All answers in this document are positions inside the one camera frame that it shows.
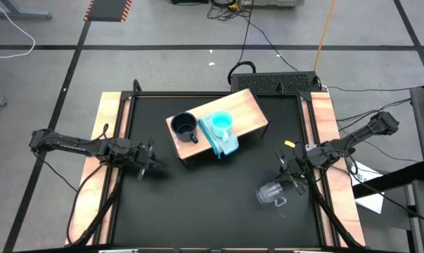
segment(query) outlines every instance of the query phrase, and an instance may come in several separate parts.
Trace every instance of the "white paper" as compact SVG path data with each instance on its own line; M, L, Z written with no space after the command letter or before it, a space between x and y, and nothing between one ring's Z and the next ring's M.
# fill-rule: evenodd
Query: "white paper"
M368 168L367 166L361 164L360 162L357 162L357 166L359 168L359 171L356 176L362 182L382 176L381 174L376 173L375 170ZM351 170L355 172L354 165L352 165ZM351 177L352 177L352 186L358 185L359 182L355 180L354 176L351 175ZM362 207L368 208L369 210L380 214L382 211L383 196L375 193L373 195L369 195L366 197L360 197L356 199L355 202L361 205Z

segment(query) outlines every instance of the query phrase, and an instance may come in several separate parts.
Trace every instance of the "cloth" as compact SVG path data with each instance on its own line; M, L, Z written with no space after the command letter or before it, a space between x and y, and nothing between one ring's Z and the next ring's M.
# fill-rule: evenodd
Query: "cloth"
M213 148L213 152L215 155L221 159L221 154L224 153L228 155L233 151L238 149L238 137L232 132L229 133L229 139L227 141L223 141L222 138L216 137L212 133L212 114L205 115L201 117L199 122L199 127L203 130L205 137L210 142L210 145Z

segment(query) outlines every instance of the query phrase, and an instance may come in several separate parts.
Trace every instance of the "concrete floor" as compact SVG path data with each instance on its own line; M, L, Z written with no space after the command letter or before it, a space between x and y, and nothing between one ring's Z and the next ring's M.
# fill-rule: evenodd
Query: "concrete floor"
M38 45L75 45L89 0L17 0L25 8L52 12L52 20L16 20ZM306 0L292 10L255 9L252 21L273 44L317 45L330 0ZM424 45L424 0L401 0ZM208 20L210 6L173 6L165 0L139 0L125 23L94 22L86 44L172 45L242 44L246 23ZM29 44L29 39L8 21L0 20L0 44ZM248 44L266 44L250 29ZM412 46L399 12L390 0L338 1L326 36L326 45ZM0 50L0 55L20 51ZM33 130L47 127L74 51L36 50L25 57L0 60L0 251L15 218L35 158L27 144ZM281 51L300 71L312 70L315 51ZM89 138L101 93L131 89L137 78L145 91L228 91L226 76L239 50L82 51L56 131ZM271 50L246 51L258 72L290 71ZM324 51L319 76L327 86L346 89L395 89L424 84L424 68L415 51ZM402 98L408 93L346 93L331 90L337 118L352 116ZM421 160L413 113L409 104L389 110L400 130L371 142L395 157ZM369 145L357 147L355 158L383 171L409 163L391 160ZM50 162L68 181L77 185L84 158L62 152L49 153ZM60 247L74 193L44 167L15 250ZM374 249L407 252L404 231L362 224L366 244Z

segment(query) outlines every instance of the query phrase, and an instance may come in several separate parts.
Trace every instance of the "black line on floor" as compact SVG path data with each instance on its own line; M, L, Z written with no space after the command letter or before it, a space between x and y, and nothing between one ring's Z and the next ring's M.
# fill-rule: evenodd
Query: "black line on floor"
M65 81L63 82L62 88L58 95L58 99L56 102L56 106L52 113L51 121L49 122L48 128L55 129L57 125L58 118L60 117L60 113L62 111L63 103L65 102L66 94L68 89L70 88L72 76L77 66L77 62L79 61L80 53L82 52L82 45L85 42L86 35L88 34L90 28L90 22L85 22L84 28L82 29L82 33L80 34L79 41L77 42L74 55L72 57L70 66L68 68L68 72L65 77ZM42 160L46 157L46 153L42 153L39 155ZM21 200L20 206L18 208L18 212L16 213L15 220L13 221L12 228L10 233L8 234L6 244L4 246L4 252L12 252L15 248L16 240L20 234L21 227L23 226L24 218L26 217L27 210L29 208L30 200L32 199L32 195L35 190L35 186L37 186L37 181L41 172L41 168L43 167L43 162L37 160L34 165L34 169L30 174L29 182L27 183L26 190L24 192L23 198Z
M274 45L278 50L315 51L318 45ZM39 45L35 50L75 50L76 45ZM175 51L175 50L241 50L237 44L203 44L203 45L83 45L82 50L104 51ZM27 50L29 45L0 45L0 50ZM270 45L246 45L245 50L272 50ZM324 45L324 51L424 51L424 46L393 45Z
M413 27L411 26L410 20L407 17L406 11L404 10L404 7L401 4L400 0L394 0L394 4L396 5L397 10L399 11L399 14L401 16L402 22L404 22L404 25L407 29L407 32L409 33L410 39L413 42L413 45L418 49L418 56L421 60L421 63L423 64L424 67L424 50L423 47L421 46L421 43L418 39L418 37L416 36L415 31L413 30Z

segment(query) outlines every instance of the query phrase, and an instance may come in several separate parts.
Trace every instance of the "teal cup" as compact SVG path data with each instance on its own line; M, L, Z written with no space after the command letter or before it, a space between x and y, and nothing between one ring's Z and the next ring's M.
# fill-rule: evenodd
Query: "teal cup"
M232 127L232 115L228 111L217 111L212 113L212 133L223 141L229 139Z

